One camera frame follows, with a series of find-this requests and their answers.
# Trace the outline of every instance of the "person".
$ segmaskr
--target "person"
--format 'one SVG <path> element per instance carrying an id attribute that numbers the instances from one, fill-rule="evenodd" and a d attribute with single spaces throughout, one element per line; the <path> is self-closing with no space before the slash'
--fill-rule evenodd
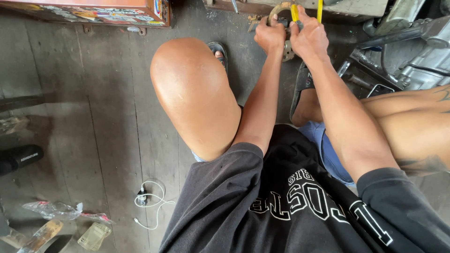
<path id="1" fill-rule="evenodd" d="M 286 37 L 276 16 L 256 28 L 267 58 L 242 110 L 220 44 L 170 40 L 152 59 L 152 83 L 180 136 L 208 162 L 190 168 L 160 252 L 448 252 L 450 227 L 336 74 L 323 25 L 298 10 L 304 28 L 291 24 L 292 48 L 311 71 L 327 136 L 359 198 L 329 176 L 314 143 L 275 125 Z"/>
<path id="2" fill-rule="evenodd" d="M 353 180 L 325 131 L 314 81 L 305 64 L 300 66 L 291 122 L 318 149 L 325 169 L 345 185 Z M 448 172 L 450 168 L 450 84 L 429 90 L 410 90 L 361 100 L 380 125 L 400 169 L 408 176 Z"/>

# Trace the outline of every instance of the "plastic bag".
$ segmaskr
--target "plastic bag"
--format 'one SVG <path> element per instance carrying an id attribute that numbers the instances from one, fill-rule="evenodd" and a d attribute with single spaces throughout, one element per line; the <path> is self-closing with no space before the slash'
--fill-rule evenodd
<path id="1" fill-rule="evenodd" d="M 61 202 L 50 203 L 48 201 L 31 202 L 24 204 L 22 207 L 40 213 L 46 220 L 75 220 L 79 216 L 84 216 L 108 224 L 114 223 L 104 213 L 90 214 L 83 212 L 83 203 L 77 204 L 76 209 Z"/>

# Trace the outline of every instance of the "wooden floor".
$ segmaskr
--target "wooden floor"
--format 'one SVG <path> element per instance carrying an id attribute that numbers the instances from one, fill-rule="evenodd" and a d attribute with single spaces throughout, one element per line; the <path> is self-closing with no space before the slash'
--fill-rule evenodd
<path id="1" fill-rule="evenodd" d="M 11 227 L 32 235 L 45 222 L 23 209 L 24 203 L 82 202 L 84 210 L 106 213 L 115 221 L 100 252 L 158 251 L 174 206 L 164 205 L 158 228 L 146 230 L 133 219 L 153 227 L 156 208 L 139 208 L 133 199 L 140 184 L 150 179 L 163 185 L 166 200 L 176 201 L 194 158 L 153 90 L 149 65 L 155 50 L 169 39 L 186 36 L 226 44 L 230 86 L 240 104 L 265 58 L 254 35 L 247 33 L 248 15 L 206 11 L 198 0 L 175 2 L 173 8 L 174 28 L 148 29 L 145 37 L 123 27 L 94 27 L 93 34 L 86 34 L 80 25 L 0 17 L 0 97 L 42 95 L 46 102 L 0 114 L 31 118 L 29 131 L 0 139 L 1 149 L 34 143 L 45 150 L 40 162 L 0 178 L 1 203 Z M 356 27 L 333 28 L 329 37 L 343 30 L 350 31 L 346 43 L 354 42 Z M 288 122 L 299 61 L 283 64 L 278 122 Z M 450 221 L 450 174 L 415 181 Z M 161 194 L 154 186 L 146 188 Z M 64 233 L 78 239 L 91 224 L 83 218 L 68 221 Z M 0 251 L 16 252 L 2 241 Z M 73 241 L 66 252 L 87 251 Z"/>

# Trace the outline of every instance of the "slipper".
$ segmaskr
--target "slipper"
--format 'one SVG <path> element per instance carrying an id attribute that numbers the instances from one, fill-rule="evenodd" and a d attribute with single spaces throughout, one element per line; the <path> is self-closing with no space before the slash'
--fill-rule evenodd
<path id="1" fill-rule="evenodd" d="M 298 101 L 300 101 L 300 94 L 302 90 L 315 89 L 314 82 L 312 80 L 311 72 L 306 66 L 305 62 L 302 62 L 297 73 L 297 80 L 295 81 L 294 97 L 292 98 L 291 112 L 289 118 L 292 122 L 292 115 L 294 115 L 295 108 L 297 108 Z"/>
<path id="2" fill-rule="evenodd" d="M 211 42 L 211 43 L 208 43 L 208 47 L 209 47 L 209 49 L 211 49 L 211 52 L 213 54 L 215 54 L 217 51 L 222 53 L 223 57 L 219 57 L 217 59 L 222 63 L 222 65 L 225 68 L 225 72 L 228 75 L 228 57 L 226 55 L 224 45 L 222 45 L 222 43 L 220 43 L 220 42 Z"/>

